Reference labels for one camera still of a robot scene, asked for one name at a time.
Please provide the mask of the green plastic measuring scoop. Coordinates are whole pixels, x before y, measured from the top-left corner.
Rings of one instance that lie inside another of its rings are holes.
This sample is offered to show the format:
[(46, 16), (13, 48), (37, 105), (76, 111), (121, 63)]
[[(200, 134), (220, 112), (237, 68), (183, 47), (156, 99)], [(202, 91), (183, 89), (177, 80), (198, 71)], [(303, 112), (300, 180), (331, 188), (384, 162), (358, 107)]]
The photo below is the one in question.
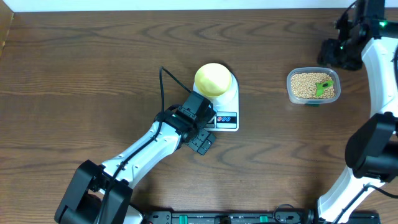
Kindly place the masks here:
[(334, 84), (333, 80), (327, 80), (327, 81), (325, 81), (323, 83), (316, 83), (317, 90), (316, 90), (316, 95), (315, 96), (316, 97), (322, 96), (322, 94), (324, 94), (324, 91), (327, 88), (331, 87), (333, 84)]

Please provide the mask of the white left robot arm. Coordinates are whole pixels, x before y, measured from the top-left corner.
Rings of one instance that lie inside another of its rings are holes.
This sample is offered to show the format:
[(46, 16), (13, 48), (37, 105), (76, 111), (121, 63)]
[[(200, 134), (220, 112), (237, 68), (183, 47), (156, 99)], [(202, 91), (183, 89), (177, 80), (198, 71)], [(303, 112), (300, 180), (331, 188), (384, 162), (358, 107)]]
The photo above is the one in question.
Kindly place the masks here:
[(137, 183), (163, 158), (186, 144), (204, 155), (216, 138), (205, 129), (185, 139), (167, 123), (154, 122), (138, 141), (114, 158), (97, 165), (87, 160), (75, 171), (58, 206), (57, 223), (141, 223), (131, 206)]

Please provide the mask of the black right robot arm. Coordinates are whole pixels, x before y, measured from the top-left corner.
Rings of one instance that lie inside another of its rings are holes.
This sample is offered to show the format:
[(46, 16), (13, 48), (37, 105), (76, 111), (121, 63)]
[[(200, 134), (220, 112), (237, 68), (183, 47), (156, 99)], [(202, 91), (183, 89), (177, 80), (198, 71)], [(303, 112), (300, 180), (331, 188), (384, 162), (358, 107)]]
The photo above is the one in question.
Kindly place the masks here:
[(375, 216), (353, 218), (356, 207), (373, 191), (397, 177), (397, 23), (385, 17), (385, 2), (355, 0), (354, 16), (345, 11), (335, 22), (337, 39), (322, 43), (320, 65), (368, 74), (370, 118), (349, 138), (346, 166), (331, 189), (308, 211), (307, 223), (369, 223)]

